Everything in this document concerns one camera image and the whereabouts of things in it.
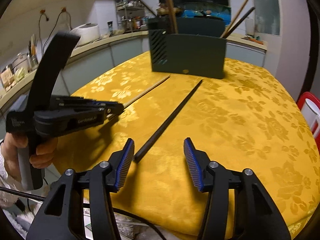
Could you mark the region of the left hand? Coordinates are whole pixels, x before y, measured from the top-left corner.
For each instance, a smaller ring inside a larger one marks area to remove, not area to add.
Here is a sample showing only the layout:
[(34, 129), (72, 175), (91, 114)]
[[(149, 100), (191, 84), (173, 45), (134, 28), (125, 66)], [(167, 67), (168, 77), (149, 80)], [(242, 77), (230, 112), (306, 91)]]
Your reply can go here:
[(1, 144), (1, 154), (3, 155), (4, 167), (8, 175), (21, 182), (19, 155), (28, 157), (29, 165), (34, 168), (47, 168), (53, 162), (57, 143), (57, 138), (51, 138), (37, 146), (34, 154), (29, 155), (28, 138), (24, 134), (6, 133)]

